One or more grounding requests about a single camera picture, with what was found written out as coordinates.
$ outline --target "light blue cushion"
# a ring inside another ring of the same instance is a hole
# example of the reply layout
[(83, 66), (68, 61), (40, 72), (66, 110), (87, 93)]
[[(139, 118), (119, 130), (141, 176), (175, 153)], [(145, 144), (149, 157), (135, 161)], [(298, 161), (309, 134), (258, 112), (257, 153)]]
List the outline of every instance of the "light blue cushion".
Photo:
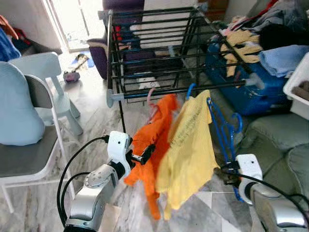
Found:
[(0, 61), (0, 144), (35, 144), (44, 130), (24, 75), (14, 65)]

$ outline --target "blue suitcase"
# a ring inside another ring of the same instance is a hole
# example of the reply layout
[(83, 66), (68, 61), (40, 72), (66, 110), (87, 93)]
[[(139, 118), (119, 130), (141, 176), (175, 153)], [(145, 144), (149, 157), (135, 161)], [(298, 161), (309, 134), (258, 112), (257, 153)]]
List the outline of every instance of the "blue suitcase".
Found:
[[(211, 44), (208, 47), (208, 51), (219, 52), (219, 44)], [(233, 77), (226, 77), (226, 67), (207, 68), (208, 66), (225, 64), (226, 59), (222, 55), (206, 53), (206, 75), (214, 84), (235, 80)], [(279, 112), (282, 109), (288, 110), (290, 101), (283, 92), (283, 86), (287, 79), (270, 75), (260, 63), (248, 64), (248, 66), (262, 79), (265, 88), (258, 89), (256, 86), (222, 88), (221, 92), (234, 106), (235, 110), (245, 116)], [(249, 78), (249, 74), (240, 65), (236, 67), (235, 73), (238, 72), (240, 72), (238, 80)]]

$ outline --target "white wall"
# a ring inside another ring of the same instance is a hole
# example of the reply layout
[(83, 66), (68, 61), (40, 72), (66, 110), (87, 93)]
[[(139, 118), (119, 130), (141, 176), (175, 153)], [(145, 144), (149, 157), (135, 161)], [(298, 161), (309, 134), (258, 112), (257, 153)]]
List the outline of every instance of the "white wall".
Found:
[(29, 39), (51, 50), (61, 49), (42, 0), (0, 0), (0, 15), (13, 27), (22, 29)]
[(234, 16), (246, 15), (257, 0), (230, 0), (225, 14), (225, 22), (230, 22)]

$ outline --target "orange shirt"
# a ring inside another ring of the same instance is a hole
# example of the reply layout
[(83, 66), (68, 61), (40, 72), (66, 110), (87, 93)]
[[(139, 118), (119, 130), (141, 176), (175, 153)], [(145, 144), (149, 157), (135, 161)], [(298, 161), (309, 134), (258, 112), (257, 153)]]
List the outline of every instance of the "orange shirt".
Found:
[(172, 112), (177, 109), (175, 94), (163, 97), (158, 103), (158, 110), (151, 123), (143, 126), (133, 137), (133, 154), (142, 155), (143, 150), (151, 144), (155, 144), (155, 150), (145, 165), (136, 162), (135, 168), (124, 179), (127, 185), (134, 185), (136, 181), (143, 181), (150, 212), (154, 219), (160, 219), (160, 211), (156, 200), (159, 193), (155, 190), (155, 180), (161, 159), (169, 148), (168, 134), (172, 124)]

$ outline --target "white plastic basket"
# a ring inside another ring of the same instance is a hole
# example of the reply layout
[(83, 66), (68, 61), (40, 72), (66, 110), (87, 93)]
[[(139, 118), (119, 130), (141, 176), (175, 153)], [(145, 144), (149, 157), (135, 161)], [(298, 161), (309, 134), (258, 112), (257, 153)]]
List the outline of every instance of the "white plastic basket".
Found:
[(292, 93), (292, 89), (303, 81), (309, 81), (309, 52), (301, 60), (283, 88), (284, 93), (293, 99), (291, 111), (309, 120), (309, 101)]

